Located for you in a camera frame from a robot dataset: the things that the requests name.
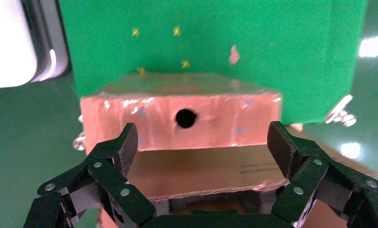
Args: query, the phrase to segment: circular hole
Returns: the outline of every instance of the circular hole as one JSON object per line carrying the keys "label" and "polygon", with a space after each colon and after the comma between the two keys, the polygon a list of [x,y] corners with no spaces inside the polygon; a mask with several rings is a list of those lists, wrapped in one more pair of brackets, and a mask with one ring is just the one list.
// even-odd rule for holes
{"label": "circular hole", "polygon": [[177,124],[182,128],[192,127],[196,122],[197,115],[192,110],[181,109],[176,113],[175,120]]}

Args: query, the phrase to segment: green backdrop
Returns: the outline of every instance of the green backdrop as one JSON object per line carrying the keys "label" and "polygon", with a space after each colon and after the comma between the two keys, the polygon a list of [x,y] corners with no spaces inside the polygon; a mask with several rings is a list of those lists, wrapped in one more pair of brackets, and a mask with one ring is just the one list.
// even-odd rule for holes
{"label": "green backdrop", "polygon": [[[282,92],[282,121],[289,124],[323,121],[349,93],[367,1],[59,3],[79,97],[137,67],[216,72]],[[176,26],[180,36],[174,36]],[[241,58],[231,66],[233,45]],[[182,68],[184,60],[190,68]]]}

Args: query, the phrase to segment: yellow marker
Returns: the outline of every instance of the yellow marker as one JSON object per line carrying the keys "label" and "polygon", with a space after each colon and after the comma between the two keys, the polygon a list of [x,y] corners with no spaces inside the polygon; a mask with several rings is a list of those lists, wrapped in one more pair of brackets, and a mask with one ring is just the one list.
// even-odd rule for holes
{"label": "yellow marker", "polygon": [[145,75],[146,71],[144,70],[143,67],[137,67],[137,71],[141,74],[141,75]]}
{"label": "yellow marker", "polygon": [[138,28],[134,28],[133,29],[133,37],[138,37],[140,35],[140,31],[138,30]]}
{"label": "yellow marker", "polygon": [[182,61],[182,68],[190,68],[190,63],[188,61]]}
{"label": "yellow marker", "polygon": [[180,36],[180,34],[181,34],[180,28],[178,26],[174,27],[174,36],[178,37]]}

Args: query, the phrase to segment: cardboard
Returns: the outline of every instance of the cardboard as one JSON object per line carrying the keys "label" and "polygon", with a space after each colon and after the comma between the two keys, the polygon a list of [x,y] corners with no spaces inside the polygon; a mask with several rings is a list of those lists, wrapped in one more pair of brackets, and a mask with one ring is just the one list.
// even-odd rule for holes
{"label": "cardboard", "polygon": [[339,218],[330,207],[317,200],[303,228],[346,228],[347,221]]}
{"label": "cardboard", "polygon": [[217,74],[128,74],[80,104],[87,151],[126,123],[140,151],[266,144],[281,118],[280,93]]}
{"label": "cardboard", "polygon": [[[314,140],[287,129],[297,137]],[[375,175],[322,142],[314,141],[334,160]],[[139,152],[127,178],[151,201],[242,190],[270,191],[288,183],[266,145]]]}

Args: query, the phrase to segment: green table surface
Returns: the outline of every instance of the green table surface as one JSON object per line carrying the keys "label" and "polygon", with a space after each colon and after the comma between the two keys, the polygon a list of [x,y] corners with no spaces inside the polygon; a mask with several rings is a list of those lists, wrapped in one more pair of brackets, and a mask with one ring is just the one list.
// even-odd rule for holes
{"label": "green table surface", "polygon": [[[372,0],[363,38],[378,36],[378,0]],[[378,172],[378,57],[359,58],[348,106],[358,117],[341,124],[307,125],[305,132],[337,149],[358,143],[356,159]],[[22,227],[38,186],[83,161],[72,149],[82,131],[72,73],[37,84],[0,89],[0,228]],[[77,228],[94,228],[90,209]]]}

